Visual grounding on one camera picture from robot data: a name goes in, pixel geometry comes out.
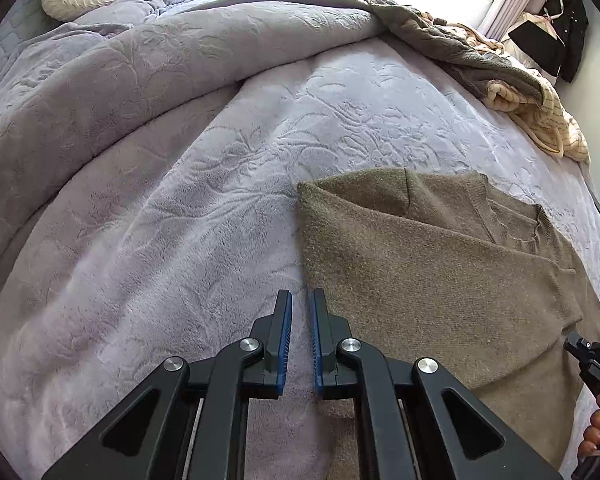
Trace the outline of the person's right hand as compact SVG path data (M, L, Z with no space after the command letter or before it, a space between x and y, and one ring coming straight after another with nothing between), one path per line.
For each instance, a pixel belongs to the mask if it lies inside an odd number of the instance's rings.
M578 446L577 456L583 460L588 456L595 456L600 447L600 395L596 398L598 409L591 415L590 424L583 433L583 440Z

